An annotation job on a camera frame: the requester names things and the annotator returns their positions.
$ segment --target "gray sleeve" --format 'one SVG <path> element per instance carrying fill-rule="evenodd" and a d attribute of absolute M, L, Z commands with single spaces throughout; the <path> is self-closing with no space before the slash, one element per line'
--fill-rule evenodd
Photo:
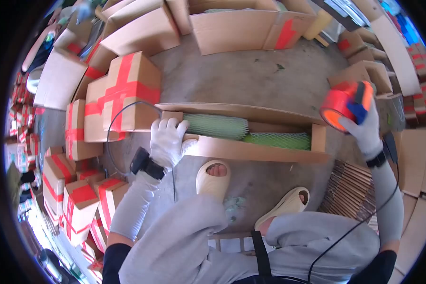
<path fill-rule="evenodd" d="M 376 195 L 376 209 L 382 207 L 393 194 L 396 178 L 390 164 L 385 162 L 381 167 L 371 170 Z M 380 247 L 391 240 L 400 240 L 403 232 L 404 204 L 401 191 L 398 189 L 391 200 L 377 212 Z"/>

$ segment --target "foot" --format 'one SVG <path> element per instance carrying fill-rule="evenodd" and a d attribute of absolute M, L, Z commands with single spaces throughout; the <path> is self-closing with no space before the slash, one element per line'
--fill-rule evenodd
<path fill-rule="evenodd" d="M 227 168 L 223 164 L 213 164 L 207 168 L 207 173 L 212 176 L 226 176 Z"/>
<path fill-rule="evenodd" d="M 211 194 L 221 202 L 227 192 L 230 180 L 230 168 L 220 160 L 213 160 L 203 165 L 196 177 L 197 194 Z"/>
<path fill-rule="evenodd" d="M 303 204 L 306 204 L 305 203 L 305 198 L 304 198 L 304 195 L 298 195 L 298 197 L 300 198 L 300 200 L 301 200 L 301 202 L 303 203 Z M 260 231 L 260 234 L 263 236 L 263 237 L 265 237 L 266 235 L 267 235 L 267 232 L 268 232 L 268 228 L 270 228 L 270 224 L 271 224 L 271 222 L 273 221 L 273 219 L 275 219 L 276 217 L 271 217 L 271 218 L 268 218 L 267 220 L 265 220 L 258 228 L 257 228 L 257 230 L 258 231 Z"/>

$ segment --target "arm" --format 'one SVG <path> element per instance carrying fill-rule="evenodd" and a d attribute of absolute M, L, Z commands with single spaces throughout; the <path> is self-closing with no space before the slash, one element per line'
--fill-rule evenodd
<path fill-rule="evenodd" d="M 361 125 L 356 125 L 353 121 L 342 118 L 340 123 L 356 139 L 360 150 L 366 161 L 374 159 L 383 149 L 379 136 L 379 116 L 374 99 L 368 116 Z M 371 169 L 376 195 L 376 209 L 379 209 L 392 196 L 396 188 L 396 178 L 391 170 L 390 164 L 386 161 L 380 167 Z M 379 228 L 380 252 L 392 250 L 395 253 L 399 249 L 399 240 L 403 231 L 404 205 L 399 188 L 377 212 L 377 223 Z"/>
<path fill-rule="evenodd" d="M 35 59 L 35 56 L 38 53 L 38 50 L 40 49 L 47 35 L 51 32 L 57 33 L 58 29 L 59 27 L 57 24 L 52 24 L 44 29 L 44 31 L 40 34 L 38 39 L 36 39 L 36 42 L 33 44 L 32 48 L 30 48 L 30 51 L 28 52 L 27 57 L 25 57 L 25 60 L 22 63 L 23 72 L 27 72 L 28 68 L 30 67 L 33 60 Z"/>
<path fill-rule="evenodd" d="M 156 120 L 151 127 L 150 157 L 164 168 L 168 174 L 180 162 L 188 147 L 197 140 L 188 139 L 182 143 L 183 135 L 189 126 L 184 120 L 176 128 L 177 120 Z M 135 181 L 115 211 L 104 254 L 103 283 L 120 283 L 119 270 L 136 240 L 137 234 L 147 213 L 154 191 L 160 180 L 139 171 Z"/>

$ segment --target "white work glove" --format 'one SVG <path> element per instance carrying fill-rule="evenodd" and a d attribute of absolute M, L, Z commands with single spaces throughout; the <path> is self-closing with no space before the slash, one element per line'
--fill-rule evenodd
<path fill-rule="evenodd" d="M 382 151 L 383 143 L 379 135 L 379 115 L 374 98 L 371 100 L 371 107 L 362 124 L 357 125 L 346 117 L 341 117 L 339 123 L 355 137 L 358 148 L 360 148 L 366 161 L 374 159 Z"/>
<path fill-rule="evenodd" d="M 180 162 L 187 149 L 197 143 L 196 139 L 188 139 L 182 143 L 183 135 L 189 127 L 189 122 L 183 120 L 176 127 L 178 120 L 157 119 L 151 127 L 150 157 L 153 161 L 164 167 L 164 173 L 170 173 Z"/>

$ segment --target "leg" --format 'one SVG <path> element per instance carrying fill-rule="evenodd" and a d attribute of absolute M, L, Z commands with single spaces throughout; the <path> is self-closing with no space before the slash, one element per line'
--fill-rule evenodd
<path fill-rule="evenodd" d="M 205 171 L 222 177 L 225 169 L 213 165 Z M 203 181 L 221 185 L 208 177 Z M 227 227 L 221 199 L 225 190 L 205 188 L 203 181 L 198 174 L 199 194 L 176 203 L 131 249 L 119 272 L 121 283 L 232 283 L 258 274 L 255 257 L 208 246 L 209 236 Z"/>
<path fill-rule="evenodd" d="M 282 248 L 268 254 L 273 275 L 307 280 L 312 262 L 355 224 L 356 220 L 320 212 L 292 213 L 274 218 L 266 240 L 269 245 Z M 378 236 L 362 224 L 318 260 L 311 281 L 348 280 L 368 265 L 378 250 Z"/>

